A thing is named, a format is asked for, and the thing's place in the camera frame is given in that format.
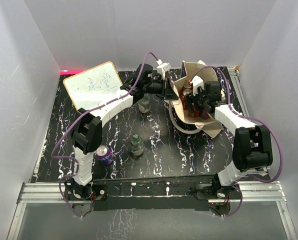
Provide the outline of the red cola can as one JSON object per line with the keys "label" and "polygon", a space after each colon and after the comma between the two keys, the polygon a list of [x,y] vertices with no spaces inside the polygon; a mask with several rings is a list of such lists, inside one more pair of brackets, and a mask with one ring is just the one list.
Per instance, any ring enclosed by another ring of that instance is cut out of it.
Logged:
{"label": "red cola can", "polygon": [[180,97],[184,98],[186,95],[191,94],[193,92],[193,87],[191,86],[183,86],[180,91]]}
{"label": "red cola can", "polygon": [[196,118],[200,116],[201,107],[196,102],[187,103],[188,116]]}

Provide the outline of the red cola can front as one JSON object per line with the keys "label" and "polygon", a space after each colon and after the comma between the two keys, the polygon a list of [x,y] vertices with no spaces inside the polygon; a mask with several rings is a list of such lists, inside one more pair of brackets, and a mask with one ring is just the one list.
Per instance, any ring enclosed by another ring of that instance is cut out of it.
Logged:
{"label": "red cola can front", "polygon": [[183,86],[180,91],[180,97],[184,98],[186,95],[191,94],[193,92],[193,87],[191,86]]}

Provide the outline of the purple soda can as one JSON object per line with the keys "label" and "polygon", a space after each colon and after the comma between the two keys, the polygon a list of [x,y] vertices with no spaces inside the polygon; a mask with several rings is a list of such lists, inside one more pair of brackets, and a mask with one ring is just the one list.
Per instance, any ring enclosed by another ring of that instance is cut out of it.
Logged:
{"label": "purple soda can", "polygon": [[207,120],[210,118],[209,114],[207,113],[207,111],[205,109],[200,111],[199,116],[204,120]]}
{"label": "purple soda can", "polygon": [[106,145],[100,145],[95,151],[96,157],[100,160],[100,162],[108,166],[113,162],[113,155],[110,149]]}

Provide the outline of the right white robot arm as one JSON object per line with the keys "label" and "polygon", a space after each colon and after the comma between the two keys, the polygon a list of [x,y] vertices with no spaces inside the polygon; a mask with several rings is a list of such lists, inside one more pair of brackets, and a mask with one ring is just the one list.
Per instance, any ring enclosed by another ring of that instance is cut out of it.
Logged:
{"label": "right white robot arm", "polygon": [[232,104],[223,100],[218,82],[204,82],[195,77],[189,84],[192,93],[185,95],[189,112],[206,111],[234,136],[231,163],[214,175],[211,186],[202,189],[204,193],[222,199],[233,191],[238,180],[273,163],[271,133],[266,126],[244,118]]}

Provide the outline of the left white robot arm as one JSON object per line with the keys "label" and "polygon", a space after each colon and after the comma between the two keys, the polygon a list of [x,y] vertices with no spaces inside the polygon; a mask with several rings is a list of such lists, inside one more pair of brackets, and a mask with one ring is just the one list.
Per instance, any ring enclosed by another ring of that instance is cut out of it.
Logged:
{"label": "left white robot arm", "polygon": [[114,93],[114,98],[93,109],[80,108],[81,116],[76,119],[70,132],[74,148],[75,173],[70,181],[70,191],[82,200],[92,195],[92,164],[96,150],[102,142],[103,126],[122,110],[131,107],[144,97],[153,94],[163,100],[177,100],[166,72],[171,68],[169,63],[158,62],[157,74],[153,67],[140,64],[135,75],[129,77]]}

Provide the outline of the far clear glass bottle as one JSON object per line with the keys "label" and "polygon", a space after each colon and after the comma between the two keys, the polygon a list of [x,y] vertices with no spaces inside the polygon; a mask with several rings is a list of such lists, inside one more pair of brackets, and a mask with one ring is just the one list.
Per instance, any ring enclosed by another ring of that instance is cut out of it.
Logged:
{"label": "far clear glass bottle", "polygon": [[150,110],[150,95],[145,93],[143,98],[138,101],[138,108],[141,113],[148,113]]}

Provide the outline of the clear glass bottle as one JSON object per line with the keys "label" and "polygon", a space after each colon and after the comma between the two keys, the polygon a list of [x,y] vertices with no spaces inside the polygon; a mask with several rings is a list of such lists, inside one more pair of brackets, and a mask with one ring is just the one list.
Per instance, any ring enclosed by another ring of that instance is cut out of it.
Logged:
{"label": "clear glass bottle", "polygon": [[130,140],[131,152],[134,156],[140,156],[144,152],[144,142],[139,134],[134,133]]}
{"label": "clear glass bottle", "polygon": [[148,113],[150,110],[150,95],[145,93],[143,98],[138,101],[138,108],[141,113]]}

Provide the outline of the near clear glass bottle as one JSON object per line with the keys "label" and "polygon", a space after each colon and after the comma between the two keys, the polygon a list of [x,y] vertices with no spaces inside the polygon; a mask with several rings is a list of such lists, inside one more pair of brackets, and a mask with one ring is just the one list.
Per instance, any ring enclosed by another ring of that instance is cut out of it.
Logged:
{"label": "near clear glass bottle", "polygon": [[134,156],[140,156],[144,152],[144,142],[139,134],[134,133],[130,140],[131,152]]}

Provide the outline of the pink red marker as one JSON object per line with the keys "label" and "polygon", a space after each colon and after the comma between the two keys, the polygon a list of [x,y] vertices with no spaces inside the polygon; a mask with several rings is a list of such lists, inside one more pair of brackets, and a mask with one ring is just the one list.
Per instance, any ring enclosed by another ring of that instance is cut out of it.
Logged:
{"label": "pink red marker", "polygon": [[60,75],[63,76],[63,75],[76,75],[76,74],[79,74],[79,73],[82,73],[83,70],[63,70],[60,72]]}

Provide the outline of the small whiteboard orange frame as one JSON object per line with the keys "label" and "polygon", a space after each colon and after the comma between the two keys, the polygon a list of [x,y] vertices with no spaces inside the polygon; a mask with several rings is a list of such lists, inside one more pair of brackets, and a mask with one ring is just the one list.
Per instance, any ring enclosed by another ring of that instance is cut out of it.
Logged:
{"label": "small whiteboard orange frame", "polygon": [[111,100],[122,86],[111,61],[67,77],[63,85],[76,110],[90,110]]}

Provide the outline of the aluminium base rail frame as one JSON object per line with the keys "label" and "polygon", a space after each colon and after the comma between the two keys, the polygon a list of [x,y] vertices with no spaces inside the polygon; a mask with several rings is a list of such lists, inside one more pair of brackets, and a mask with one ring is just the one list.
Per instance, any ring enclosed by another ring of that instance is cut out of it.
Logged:
{"label": "aluminium base rail frame", "polygon": [[95,179],[96,201],[62,200],[57,182],[22,186],[10,239],[294,240],[281,184],[239,184],[229,201],[204,195],[213,175]]}

